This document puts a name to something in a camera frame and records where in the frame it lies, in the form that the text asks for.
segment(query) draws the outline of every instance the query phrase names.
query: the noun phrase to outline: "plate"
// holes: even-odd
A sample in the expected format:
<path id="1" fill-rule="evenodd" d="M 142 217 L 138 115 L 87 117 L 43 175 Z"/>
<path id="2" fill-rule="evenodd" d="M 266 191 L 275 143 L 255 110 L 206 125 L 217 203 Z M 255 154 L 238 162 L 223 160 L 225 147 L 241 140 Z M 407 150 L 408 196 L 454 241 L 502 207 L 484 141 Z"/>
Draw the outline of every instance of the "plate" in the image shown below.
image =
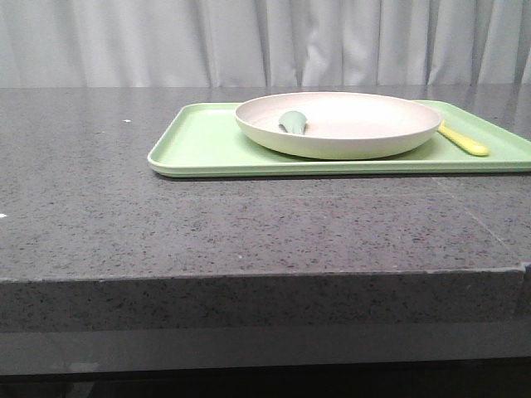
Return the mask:
<path id="1" fill-rule="evenodd" d="M 286 133 L 279 118 L 296 110 L 304 135 Z M 408 99 L 346 92 L 303 92 L 251 99 L 236 122 L 252 141 L 305 158 L 356 160 L 405 153 L 429 140 L 442 122 L 435 109 Z"/>

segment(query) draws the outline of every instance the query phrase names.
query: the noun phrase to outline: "yellow utensil handle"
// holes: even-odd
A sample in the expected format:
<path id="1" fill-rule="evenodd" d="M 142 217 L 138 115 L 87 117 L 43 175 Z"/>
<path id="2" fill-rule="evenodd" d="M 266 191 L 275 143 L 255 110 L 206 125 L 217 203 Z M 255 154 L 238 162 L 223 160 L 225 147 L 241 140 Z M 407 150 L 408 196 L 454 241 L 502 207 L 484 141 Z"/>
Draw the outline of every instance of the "yellow utensil handle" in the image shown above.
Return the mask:
<path id="1" fill-rule="evenodd" d="M 458 145 L 472 155 L 487 156 L 490 153 L 490 150 L 482 143 L 478 143 L 472 138 L 459 134 L 456 131 L 447 128 L 444 124 L 441 124 L 438 130 L 439 133 L 447 137 L 452 143 Z"/>

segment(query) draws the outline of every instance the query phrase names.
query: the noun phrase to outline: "green tray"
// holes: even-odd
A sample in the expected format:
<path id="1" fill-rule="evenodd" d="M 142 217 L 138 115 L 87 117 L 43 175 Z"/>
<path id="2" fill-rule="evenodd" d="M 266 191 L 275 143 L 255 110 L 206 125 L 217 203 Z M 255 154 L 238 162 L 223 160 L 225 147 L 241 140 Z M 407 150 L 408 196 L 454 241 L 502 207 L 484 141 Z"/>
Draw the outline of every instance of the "green tray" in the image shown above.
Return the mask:
<path id="1" fill-rule="evenodd" d="M 149 152 L 148 162 L 155 172 L 167 177 L 531 171 L 528 140 L 452 104 L 418 102 L 439 110 L 449 127 L 487 145 L 490 155 L 469 155 L 436 133 L 420 147 L 388 158 L 299 158 L 264 148 L 245 136 L 234 118 L 238 103 L 205 103 L 181 109 Z"/>

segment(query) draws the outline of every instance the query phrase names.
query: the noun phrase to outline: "white curtain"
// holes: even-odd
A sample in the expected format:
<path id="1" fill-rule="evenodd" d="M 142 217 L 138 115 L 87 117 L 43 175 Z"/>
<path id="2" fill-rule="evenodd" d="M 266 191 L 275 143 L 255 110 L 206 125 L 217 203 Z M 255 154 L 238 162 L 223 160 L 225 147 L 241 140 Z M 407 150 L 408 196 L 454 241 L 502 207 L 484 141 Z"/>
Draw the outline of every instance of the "white curtain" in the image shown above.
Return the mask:
<path id="1" fill-rule="evenodd" d="M 0 5 L 0 87 L 531 83 L 531 0 Z"/>

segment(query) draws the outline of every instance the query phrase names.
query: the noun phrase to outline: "countertop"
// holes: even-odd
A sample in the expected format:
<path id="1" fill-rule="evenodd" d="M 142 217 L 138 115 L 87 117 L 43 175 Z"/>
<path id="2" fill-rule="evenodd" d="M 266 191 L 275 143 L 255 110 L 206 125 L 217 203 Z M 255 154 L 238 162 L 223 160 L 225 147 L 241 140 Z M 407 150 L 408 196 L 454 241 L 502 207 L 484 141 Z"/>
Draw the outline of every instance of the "countertop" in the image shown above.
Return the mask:
<path id="1" fill-rule="evenodd" d="M 0 90 L 0 332 L 531 314 L 529 172 L 172 179 L 149 168 L 184 105 L 299 90 Z M 304 90 L 445 101 L 531 139 L 530 85 Z"/>

